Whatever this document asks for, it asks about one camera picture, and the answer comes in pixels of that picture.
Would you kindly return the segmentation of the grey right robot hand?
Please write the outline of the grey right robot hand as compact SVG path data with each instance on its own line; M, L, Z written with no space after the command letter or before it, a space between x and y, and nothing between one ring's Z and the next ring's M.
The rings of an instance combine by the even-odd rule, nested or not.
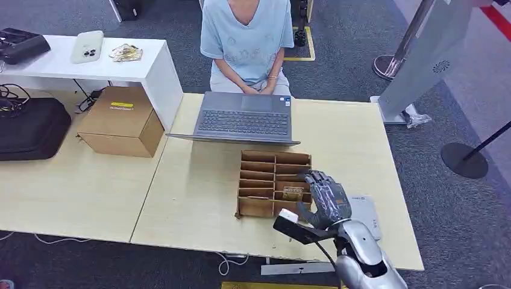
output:
M316 211L313 213L303 202L299 202L298 215L302 219L316 229L326 230L351 217L352 208L340 183L319 170L309 170L300 176L309 185L316 206Z

